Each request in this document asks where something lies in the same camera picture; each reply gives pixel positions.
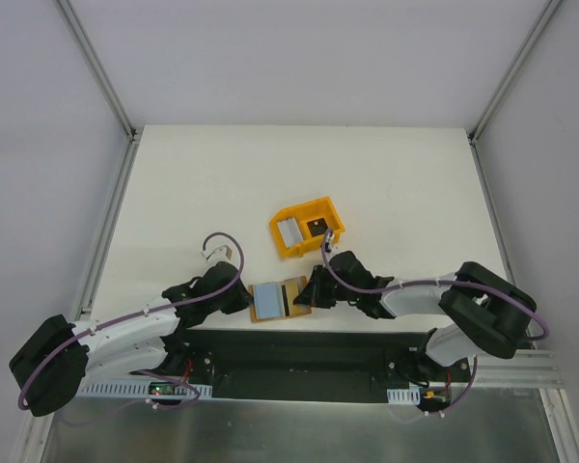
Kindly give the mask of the beige magnetic stripe card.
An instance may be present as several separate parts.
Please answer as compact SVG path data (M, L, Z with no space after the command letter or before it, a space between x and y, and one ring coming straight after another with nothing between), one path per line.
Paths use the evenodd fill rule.
M312 313L312 308L309 305L295 302L306 284L305 276L287 279L280 283L283 318L296 318Z

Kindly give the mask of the orange leather card holder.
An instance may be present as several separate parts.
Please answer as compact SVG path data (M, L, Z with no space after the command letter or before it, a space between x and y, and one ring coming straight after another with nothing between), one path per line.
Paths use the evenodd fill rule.
M253 296L253 304L250 306L252 323L290 319L282 316L281 282L249 286Z

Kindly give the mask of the yellow plastic bin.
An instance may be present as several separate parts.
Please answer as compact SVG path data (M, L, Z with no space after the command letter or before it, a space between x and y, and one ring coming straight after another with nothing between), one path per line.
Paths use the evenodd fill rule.
M269 222L280 259L301 258L316 250L328 229L338 242L345 225L329 196L279 210Z

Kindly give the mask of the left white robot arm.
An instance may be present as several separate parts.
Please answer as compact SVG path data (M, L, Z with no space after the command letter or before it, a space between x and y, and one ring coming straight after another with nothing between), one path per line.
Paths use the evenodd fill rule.
M213 313L232 314L251 304L241 273L218 261L132 313L97 321L49 317L9 362L20 389L18 408L43 417L81 389L123 374L187 376L196 363L186 345L187 330Z

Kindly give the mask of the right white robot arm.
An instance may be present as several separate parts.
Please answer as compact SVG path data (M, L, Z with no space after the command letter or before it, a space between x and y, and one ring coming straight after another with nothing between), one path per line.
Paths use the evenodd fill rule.
M346 302L374 319L414 314L450 319L449 326L428 331L410 354L409 365L426 380L437 380L454 363L480 353L512 358L536 320L532 297L474 261L441 277L402 281L374 276L350 251L324 255L296 304L330 309Z

